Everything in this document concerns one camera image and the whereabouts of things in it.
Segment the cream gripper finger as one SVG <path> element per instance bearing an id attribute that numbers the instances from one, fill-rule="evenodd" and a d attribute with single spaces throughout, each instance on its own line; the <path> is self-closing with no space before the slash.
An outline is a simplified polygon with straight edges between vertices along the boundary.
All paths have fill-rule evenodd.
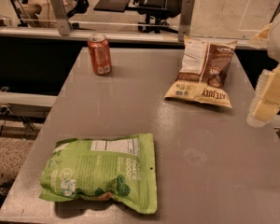
<path id="1" fill-rule="evenodd" d="M 264 45 L 267 42 L 268 33 L 272 25 L 269 23 L 263 27 L 259 32 L 254 34 L 248 41 L 250 45 Z"/>
<path id="2" fill-rule="evenodd" d="M 280 64 L 274 70 L 264 69 L 259 76 L 246 117 L 252 127 L 263 127 L 280 111 Z"/>

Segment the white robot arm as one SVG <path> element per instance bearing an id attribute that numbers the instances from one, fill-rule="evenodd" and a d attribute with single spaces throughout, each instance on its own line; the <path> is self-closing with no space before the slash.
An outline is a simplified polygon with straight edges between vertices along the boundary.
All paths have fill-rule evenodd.
<path id="1" fill-rule="evenodd" d="M 262 70 L 246 117 L 250 126 L 262 127 L 280 111 L 280 12 L 248 44 L 252 48 L 266 48 L 268 56 L 278 62 L 274 70 Z"/>

